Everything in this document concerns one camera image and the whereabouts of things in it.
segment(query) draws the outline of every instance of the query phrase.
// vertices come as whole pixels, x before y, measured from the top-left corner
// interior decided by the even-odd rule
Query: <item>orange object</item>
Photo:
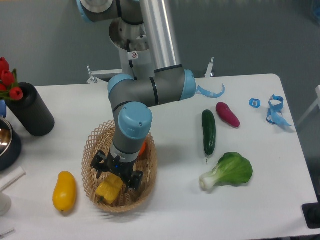
[[[143,144],[142,144],[142,147],[140,149],[140,152],[139,152],[139,155],[138,156],[141,156],[142,154],[144,154],[145,150],[146,150],[146,147],[147,147],[147,142],[144,141]]]

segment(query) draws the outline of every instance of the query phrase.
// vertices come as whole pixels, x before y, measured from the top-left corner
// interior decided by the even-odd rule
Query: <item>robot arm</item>
[[[108,155],[105,156],[100,151],[91,163],[99,173],[111,172],[121,177],[129,188],[136,190],[140,186],[143,172],[133,171],[133,166],[151,129],[152,112],[148,108],[193,97],[196,93],[196,81],[193,73],[184,70],[181,65],[167,1],[78,1],[81,7],[86,7],[86,11],[94,10],[85,3],[95,7],[96,12],[90,15],[91,19],[94,19],[94,16],[114,16],[111,13],[115,9],[114,5],[117,6],[119,15],[119,9],[130,4],[135,6],[132,7],[133,10],[139,6],[143,18],[143,23],[138,24],[144,24],[154,73],[150,77],[138,80],[129,74],[119,74],[109,81],[108,93],[115,121],[115,133]],[[105,10],[106,6],[109,8],[99,12],[97,6],[101,7],[99,11]],[[128,24],[128,18],[123,18],[124,11],[121,12],[121,19]]]

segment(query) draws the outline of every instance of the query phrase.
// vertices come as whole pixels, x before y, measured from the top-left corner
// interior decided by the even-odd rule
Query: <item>yellow bell pepper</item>
[[[95,194],[102,197],[106,203],[112,204],[117,199],[123,184],[120,177],[111,173],[100,183]]]

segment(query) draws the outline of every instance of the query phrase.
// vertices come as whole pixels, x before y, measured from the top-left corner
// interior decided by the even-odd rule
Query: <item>blue tape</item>
[[[279,104],[273,105],[272,100],[279,101]],[[282,96],[272,95],[269,99],[269,109],[266,116],[266,121],[270,124],[276,124],[279,126],[294,127],[294,125],[289,124],[283,117],[281,110],[284,108],[284,98]]]
[[[212,98],[212,99],[217,99],[219,97],[221,97],[226,91],[225,85],[222,84],[222,91],[220,93],[214,93],[208,90],[203,89],[202,87],[198,86],[196,88],[195,94],[198,95],[204,95],[208,98]]]
[[[261,106],[261,102],[259,99],[251,98],[249,100],[249,105],[255,109],[258,109]]]

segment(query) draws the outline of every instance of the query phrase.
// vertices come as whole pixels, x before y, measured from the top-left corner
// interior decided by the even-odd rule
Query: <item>blue joint cap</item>
[[[134,81],[135,79],[128,75],[128,74],[118,74],[115,75],[113,78],[110,79],[109,83],[108,83],[108,93],[110,96],[110,93],[112,91],[112,89],[120,82],[124,81],[124,80],[132,80]]]
[[[132,101],[124,105],[118,117],[121,132],[129,139],[144,139],[152,123],[152,112],[141,102]]]
[[[183,91],[182,91],[180,101],[192,98],[196,94],[196,88],[197,88],[196,79],[192,71],[184,70],[184,75],[185,75],[184,86],[183,86]]]
[[[78,9],[79,12],[81,14],[82,19],[86,22],[86,23],[93,23],[86,15],[84,9],[82,8],[81,2],[80,0],[76,0],[76,4],[78,5]]]

